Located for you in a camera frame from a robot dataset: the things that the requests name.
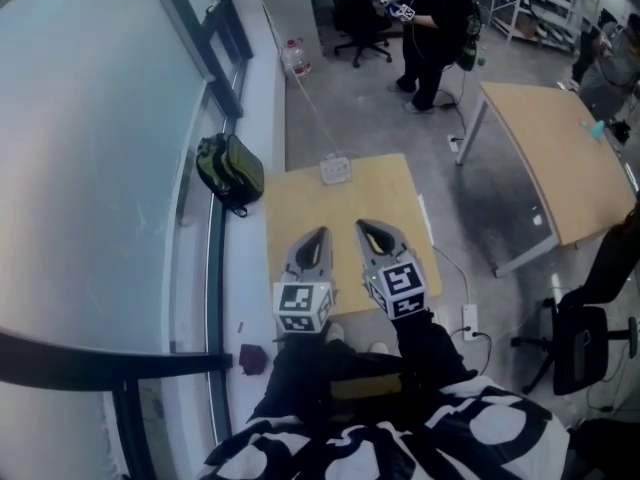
teal object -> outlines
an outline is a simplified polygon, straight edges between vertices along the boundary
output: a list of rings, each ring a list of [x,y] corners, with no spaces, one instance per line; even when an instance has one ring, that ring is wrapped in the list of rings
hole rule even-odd
[[[598,121],[591,128],[591,137],[598,140],[603,133],[604,133],[604,121]]]

table top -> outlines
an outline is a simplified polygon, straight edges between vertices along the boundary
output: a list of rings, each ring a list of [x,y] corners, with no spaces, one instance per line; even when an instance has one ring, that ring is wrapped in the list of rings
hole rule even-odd
[[[362,260],[356,239],[358,219],[380,220],[400,229],[424,267],[429,297],[442,282],[416,189],[403,155],[351,162],[353,179],[326,186],[320,167],[267,179],[265,207],[271,282],[279,280],[289,248],[304,233],[327,226],[333,241],[333,279],[339,290],[332,314],[376,306],[362,286]]]
[[[481,87],[537,184],[561,245],[624,220],[635,195],[606,137],[591,137],[594,119],[576,93],[513,84]]]

cube with fiducial marker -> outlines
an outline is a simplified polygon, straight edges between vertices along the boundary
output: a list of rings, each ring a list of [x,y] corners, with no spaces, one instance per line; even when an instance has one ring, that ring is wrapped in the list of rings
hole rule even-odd
[[[273,314],[285,333],[320,333],[333,304],[331,283],[273,283]]]
[[[408,257],[401,263],[380,269],[370,267],[364,272],[369,296],[391,320],[428,309],[427,283],[421,265]]]

shoe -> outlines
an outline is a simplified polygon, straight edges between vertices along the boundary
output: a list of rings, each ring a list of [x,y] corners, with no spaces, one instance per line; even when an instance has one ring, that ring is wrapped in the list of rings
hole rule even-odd
[[[415,89],[413,91],[403,91],[402,89],[400,89],[400,86],[396,82],[391,82],[389,85],[387,85],[387,89],[389,90],[389,92],[395,92],[396,94],[400,94],[401,96],[404,95],[408,97],[413,97],[413,93],[416,92]]]
[[[324,337],[324,341],[329,343],[333,340],[344,341],[344,329],[341,325],[331,322],[331,327],[329,327],[327,335]]]
[[[376,341],[369,346],[368,352],[372,354],[387,354],[389,355],[389,347],[381,341]]]
[[[433,114],[433,112],[435,111],[433,107],[427,108],[425,110],[418,110],[413,104],[413,101],[407,101],[404,105],[402,105],[402,108],[404,108],[410,114]]]

